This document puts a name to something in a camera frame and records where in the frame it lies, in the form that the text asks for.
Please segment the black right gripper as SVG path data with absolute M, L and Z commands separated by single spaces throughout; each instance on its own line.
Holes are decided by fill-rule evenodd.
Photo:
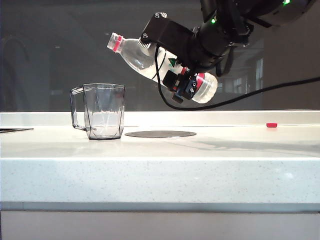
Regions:
M 184 67 L 193 72 L 206 72 L 215 68 L 217 74 L 228 74 L 232 66 L 230 39 L 222 33 L 194 32 L 186 41 L 182 54 L 178 57 Z M 186 73 L 175 74 L 168 70 L 163 85 L 174 92 L 172 99 L 182 103 L 191 100 L 197 91 L 197 78 Z

